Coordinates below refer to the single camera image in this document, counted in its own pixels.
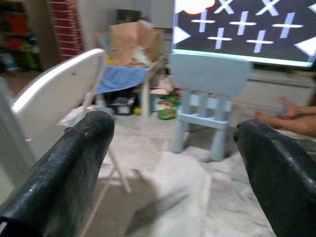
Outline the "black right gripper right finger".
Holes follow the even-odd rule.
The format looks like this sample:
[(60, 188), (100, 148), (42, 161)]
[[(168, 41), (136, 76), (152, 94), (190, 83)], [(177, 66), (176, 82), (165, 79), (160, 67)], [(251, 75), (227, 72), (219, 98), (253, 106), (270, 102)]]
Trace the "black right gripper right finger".
[(256, 119), (239, 123), (234, 141), (276, 237), (316, 237), (316, 162), (294, 139)]

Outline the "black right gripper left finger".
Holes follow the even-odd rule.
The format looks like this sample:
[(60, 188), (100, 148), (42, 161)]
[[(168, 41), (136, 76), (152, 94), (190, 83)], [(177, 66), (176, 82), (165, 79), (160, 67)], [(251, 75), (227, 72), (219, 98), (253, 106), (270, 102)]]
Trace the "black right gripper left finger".
[(104, 111), (69, 128), (0, 205), (0, 237), (77, 237), (114, 128)]

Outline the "grey fridge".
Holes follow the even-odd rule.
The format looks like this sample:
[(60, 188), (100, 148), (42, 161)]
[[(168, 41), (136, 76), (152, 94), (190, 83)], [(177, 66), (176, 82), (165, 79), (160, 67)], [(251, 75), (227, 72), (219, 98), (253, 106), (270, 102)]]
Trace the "grey fridge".
[(35, 163), (15, 114), (12, 93), (0, 77), (0, 205), (26, 179)]

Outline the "person's bare leg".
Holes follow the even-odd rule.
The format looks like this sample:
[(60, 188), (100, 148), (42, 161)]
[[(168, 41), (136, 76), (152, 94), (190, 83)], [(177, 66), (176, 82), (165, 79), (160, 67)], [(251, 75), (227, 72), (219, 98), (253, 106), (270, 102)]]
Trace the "person's bare leg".
[(283, 120), (269, 116), (263, 112), (255, 112), (255, 117), (273, 128), (291, 131), (301, 135), (316, 137), (316, 119), (303, 118), (298, 120)]
[(280, 101), (290, 117), (316, 116), (316, 106), (297, 106), (285, 97), (281, 97)]

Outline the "white television cabinet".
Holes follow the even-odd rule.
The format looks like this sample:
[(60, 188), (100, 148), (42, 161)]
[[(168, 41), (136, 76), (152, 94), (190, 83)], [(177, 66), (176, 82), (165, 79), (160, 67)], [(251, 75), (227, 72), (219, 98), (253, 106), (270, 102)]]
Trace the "white television cabinet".
[(234, 98), (240, 105), (265, 112), (282, 109), (281, 97), (298, 106), (307, 106), (316, 93), (311, 73), (254, 69), (241, 96)]

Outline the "white folding chair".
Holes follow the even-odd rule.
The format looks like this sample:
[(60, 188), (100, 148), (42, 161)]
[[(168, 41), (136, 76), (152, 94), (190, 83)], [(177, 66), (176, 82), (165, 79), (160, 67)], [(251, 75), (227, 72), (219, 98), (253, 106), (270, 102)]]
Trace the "white folding chair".
[[(105, 57), (104, 50), (92, 49), (64, 61), (39, 75), (11, 106), (35, 158), (33, 166), (55, 144), (44, 145), (52, 135), (51, 129), (77, 105), (91, 104), (104, 72)], [(87, 113), (83, 110), (78, 122)], [(89, 225), (90, 221), (83, 220), (77, 237), (84, 237)]]

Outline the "black storage bin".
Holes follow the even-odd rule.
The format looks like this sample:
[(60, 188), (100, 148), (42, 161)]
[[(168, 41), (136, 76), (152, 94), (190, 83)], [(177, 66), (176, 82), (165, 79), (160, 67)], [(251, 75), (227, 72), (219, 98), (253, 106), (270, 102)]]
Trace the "black storage bin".
[(111, 108), (115, 115), (130, 116), (133, 114), (134, 98), (118, 97), (107, 106)]

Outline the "white fluffy blanket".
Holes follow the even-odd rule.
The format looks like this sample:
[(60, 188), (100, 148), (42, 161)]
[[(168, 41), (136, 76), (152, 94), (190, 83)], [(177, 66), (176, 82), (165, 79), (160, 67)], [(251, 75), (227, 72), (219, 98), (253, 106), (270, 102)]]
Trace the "white fluffy blanket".
[(175, 122), (118, 117), (111, 146), (131, 185), (114, 178), (87, 237), (275, 237), (241, 156), (205, 163), (213, 131), (192, 126), (185, 150), (170, 151)]

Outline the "blue cloth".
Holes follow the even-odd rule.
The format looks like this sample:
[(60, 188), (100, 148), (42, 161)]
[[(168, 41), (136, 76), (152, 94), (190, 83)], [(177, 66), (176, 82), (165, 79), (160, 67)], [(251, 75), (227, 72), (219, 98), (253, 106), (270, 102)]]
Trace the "blue cloth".
[(95, 95), (128, 89), (142, 84), (148, 68), (107, 66)]

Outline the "light blue child chair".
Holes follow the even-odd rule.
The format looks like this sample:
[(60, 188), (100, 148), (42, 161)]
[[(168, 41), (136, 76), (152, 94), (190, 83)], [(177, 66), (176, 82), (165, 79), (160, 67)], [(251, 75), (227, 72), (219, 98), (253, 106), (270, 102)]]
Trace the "light blue child chair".
[(172, 152), (184, 149), (184, 132), (191, 124), (214, 129), (206, 162), (222, 161), (233, 108), (232, 98), (244, 91), (252, 64), (243, 59), (174, 51), (169, 57), (172, 79), (182, 90)]

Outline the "green printed bag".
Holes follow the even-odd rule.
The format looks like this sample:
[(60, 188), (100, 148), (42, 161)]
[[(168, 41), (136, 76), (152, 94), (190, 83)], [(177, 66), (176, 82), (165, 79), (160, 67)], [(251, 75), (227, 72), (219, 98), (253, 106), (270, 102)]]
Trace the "green printed bag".
[(156, 102), (157, 116), (161, 120), (175, 119), (177, 110), (180, 105), (178, 96), (163, 95), (160, 96)]

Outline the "television with cross pattern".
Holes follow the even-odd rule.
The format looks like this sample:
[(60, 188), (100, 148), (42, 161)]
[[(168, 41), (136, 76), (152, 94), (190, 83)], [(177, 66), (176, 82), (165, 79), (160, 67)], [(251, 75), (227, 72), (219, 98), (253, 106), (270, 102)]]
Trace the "television with cross pattern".
[(316, 0), (174, 0), (173, 49), (310, 68)]

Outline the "shelf with colourful items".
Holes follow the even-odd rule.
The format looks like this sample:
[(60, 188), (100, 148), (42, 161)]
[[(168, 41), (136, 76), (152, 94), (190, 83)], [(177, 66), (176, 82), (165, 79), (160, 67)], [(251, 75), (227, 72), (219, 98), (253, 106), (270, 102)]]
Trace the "shelf with colourful items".
[(0, 64), (6, 71), (41, 71), (40, 50), (22, 0), (0, 0)]

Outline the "red brick column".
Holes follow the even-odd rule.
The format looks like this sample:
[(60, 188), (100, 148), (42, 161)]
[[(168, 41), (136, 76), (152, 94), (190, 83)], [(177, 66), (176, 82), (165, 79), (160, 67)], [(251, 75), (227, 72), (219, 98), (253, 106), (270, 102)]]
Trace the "red brick column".
[(46, 0), (63, 61), (84, 51), (76, 0)]

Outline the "brown paper bag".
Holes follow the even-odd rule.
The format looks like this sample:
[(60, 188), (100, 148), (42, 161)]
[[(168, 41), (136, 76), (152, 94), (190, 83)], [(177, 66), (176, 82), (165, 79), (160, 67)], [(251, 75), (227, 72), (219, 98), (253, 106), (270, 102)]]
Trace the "brown paper bag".
[(110, 27), (112, 59), (117, 66), (149, 67), (163, 55), (162, 30), (144, 21)]

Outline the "dark green box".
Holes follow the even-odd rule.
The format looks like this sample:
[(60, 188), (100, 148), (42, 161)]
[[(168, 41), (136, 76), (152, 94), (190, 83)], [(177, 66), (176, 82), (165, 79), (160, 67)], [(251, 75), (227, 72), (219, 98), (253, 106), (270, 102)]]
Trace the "dark green box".
[(116, 9), (116, 23), (124, 24), (129, 22), (137, 22), (141, 19), (141, 11)]

